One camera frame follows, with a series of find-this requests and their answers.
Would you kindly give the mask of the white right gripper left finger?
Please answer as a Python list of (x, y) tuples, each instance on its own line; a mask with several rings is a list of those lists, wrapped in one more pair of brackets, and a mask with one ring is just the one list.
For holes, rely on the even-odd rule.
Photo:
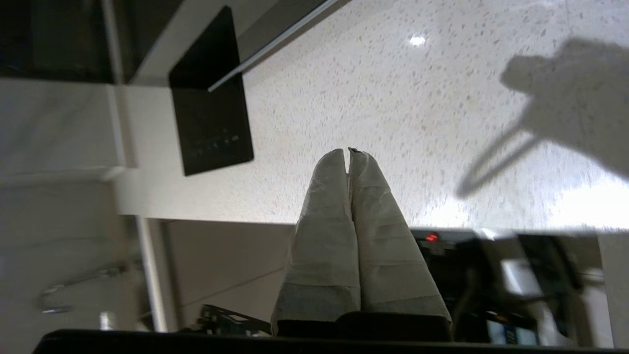
[(360, 307), (359, 247), (344, 152), (335, 149), (313, 170), (290, 238), (271, 327), (279, 336), (292, 325), (333, 324)]

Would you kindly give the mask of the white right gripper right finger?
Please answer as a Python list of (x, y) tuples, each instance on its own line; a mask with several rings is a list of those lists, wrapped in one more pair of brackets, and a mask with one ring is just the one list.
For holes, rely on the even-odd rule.
[(362, 311), (438, 316), (451, 325), (450, 312), (379, 164), (355, 148), (349, 155)]

